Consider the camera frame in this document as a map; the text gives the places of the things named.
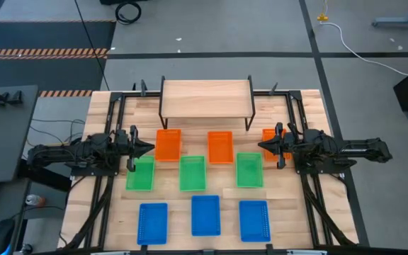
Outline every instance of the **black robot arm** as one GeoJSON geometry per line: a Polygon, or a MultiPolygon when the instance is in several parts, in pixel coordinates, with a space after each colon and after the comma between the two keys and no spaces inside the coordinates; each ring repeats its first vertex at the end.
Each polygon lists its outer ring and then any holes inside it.
{"type": "Polygon", "coordinates": [[[295,168],[304,174],[337,174],[356,164],[350,158],[365,158],[385,163],[392,158],[387,144],[380,138],[367,140],[338,140],[322,130],[309,129],[303,133],[288,124],[290,132],[282,136],[283,124],[277,123],[275,137],[258,146],[278,155],[278,168],[285,166],[283,153],[293,154],[295,168]]]}
{"type": "Polygon", "coordinates": [[[74,176],[114,176],[119,172],[120,158],[128,156],[127,169],[135,171],[134,159],[154,149],[154,145],[138,139],[136,126],[110,134],[89,135],[68,145],[38,145],[28,153],[28,166],[42,168],[51,163],[65,163],[74,176]]]}

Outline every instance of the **orange tray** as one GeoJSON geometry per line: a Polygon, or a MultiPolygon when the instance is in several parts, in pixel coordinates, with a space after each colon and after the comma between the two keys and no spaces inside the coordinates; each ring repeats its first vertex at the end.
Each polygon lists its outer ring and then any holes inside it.
{"type": "Polygon", "coordinates": [[[177,162],[181,158],[181,130],[157,130],[155,160],[177,162]]]}
{"type": "Polygon", "coordinates": [[[211,164],[234,163],[234,145],[231,131],[210,131],[207,135],[208,155],[211,164]]]}
{"type": "MultiPolygon", "coordinates": [[[[286,133],[286,129],[283,129],[281,132],[281,137],[284,137],[286,133]]],[[[267,141],[275,137],[275,129],[274,128],[265,128],[262,130],[262,141],[267,141]]],[[[276,162],[278,161],[278,155],[273,155],[273,153],[269,152],[268,150],[263,151],[263,157],[268,162],[276,162]]],[[[284,153],[284,159],[292,159],[291,153],[284,153]]]]}

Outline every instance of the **gray floor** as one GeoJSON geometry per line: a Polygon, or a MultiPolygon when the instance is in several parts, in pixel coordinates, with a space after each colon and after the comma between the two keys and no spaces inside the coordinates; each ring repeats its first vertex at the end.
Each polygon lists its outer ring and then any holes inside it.
{"type": "MultiPolygon", "coordinates": [[[[319,50],[345,52],[337,29],[318,26],[315,20],[322,1],[306,3],[319,50]]],[[[113,18],[114,6],[100,6],[98,0],[79,0],[79,4],[85,19],[113,18]]],[[[311,50],[297,1],[151,0],[141,5],[143,16],[138,23],[117,24],[112,53],[311,50]]],[[[405,16],[407,12],[408,0],[329,1],[330,21],[343,28],[347,44],[358,52],[408,51],[408,30],[370,26],[375,17],[405,16]]],[[[0,20],[77,19],[73,1],[68,0],[6,0],[0,11],[0,20]]],[[[408,72],[408,58],[377,61],[408,72]]],[[[360,160],[353,167],[370,244],[408,249],[408,120],[392,91],[403,76],[359,59],[323,59],[323,63],[343,136],[381,137],[394,156],[388,164],[360,160]]],[[[275,82],[279,89],[320,89],[312,58],[110,59],[105,73],[115,90],[131,89],[140,79],[149,89],[158,89],[161,75],[170,79],[243,79],[249,74],[255,89],[270,88],[275,82]]],[[[83,119],[88,103],[86,98],[41,98],[35,118],[83,119]]],[[[33,127],[61,139],[69,136],[68,124],[33,123],[33,127]]],[[[55,142],[32,131],[29,139],[34,144],[55,142]]],[[[38,251],[54,249],[61,225],[57,215],[31,222],[26,241],[38,251]]]]}

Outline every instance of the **blue plastic basket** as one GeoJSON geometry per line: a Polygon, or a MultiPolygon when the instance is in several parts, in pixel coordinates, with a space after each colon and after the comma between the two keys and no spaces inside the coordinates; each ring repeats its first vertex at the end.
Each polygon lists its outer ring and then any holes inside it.
{"type": "Polygon", "coordinates": [[[218,195],[195,195],[191,198],[191,234],[194,237],[221,235],[218,195]]]}
{"type": "Polygon", "coordinates": [[[270,225],[266,201],[239,202],[240,238],[242,242],[269,242],[270,225]]]}
{"type": "Polygon", "coordinates": [[[168,204],[142,203],[138,220],[139,245],[166,244],[168,234],[168,204]]]}

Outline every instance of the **wooden table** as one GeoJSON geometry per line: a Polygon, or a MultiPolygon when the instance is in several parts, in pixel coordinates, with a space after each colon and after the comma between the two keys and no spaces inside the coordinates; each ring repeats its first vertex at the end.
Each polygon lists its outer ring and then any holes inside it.
{"type": "Polygon", "coordinates": [[[253,118],[252,89],[250,76],[246,80],[163,80],[160,118],[253,118]]]}
{"type": "MultiPolygon", "coordinates": [[[[84,136],[103,132],[108,110],[109,92],[94,92],[84,128],[84,136]]],[[[330,134],[324,105],[319,90],[302,90],[305,114],[309,128],[330,134]]],[[[170,121],[170,128],[182,129],[182,155],[206,155],[207,132],[231,130],[234,153],[262,152],[257,146],[262,129],[274,128],[277,122],[288,122],[287,106],[283,97],[256,96],[256,117],[250,131],[245,131],[242,119],[236,118],[178,118],[170,121]]],[[[158,118],[159,98],[129,98],[125,104],[123,129],[136,125],[140,139],[155,143],[156,131],[162,125],[158,118]]],[[[299,120],[295,109],[295,118],[299,120]]],[[[278,170],[275,162],[264,162],[264,188],[236,188],[235,165],[208,164],[205,192],[179,192],[179,163],[155,164],[154,189],[151,192],[125,190],[127,170],[116,177],[110,204],[105,250],[139,250],[137,245],[138,210],[140,203],[165,202],[169,205],[169,230],[166,245],[150,245],[149,250],[194,249],[265,249],[266,243],[241,242],[239,236],[238,202],[245,199],[268,201],[271,225],[271,243],[275,249],[311,248],[311,237],[300,177],[293,161],[278,170]],[[216,194],[220,196],[221,236],[192,237],[191,196],[216,194]]],[[[321,175],[321,184],[327,212],[353,242],[357,235],[344,185],[328,175],[321,175]]],[[[69,241],[88,217],[94,177],[85,178],[70,193],[62,225],[62,235],[69,241]]],[[[324,240],[320,219],[317,220],[319,239],[324,240]]],[[[100,220],[94,227],[93,245],[97,244],[100,220]]]]}

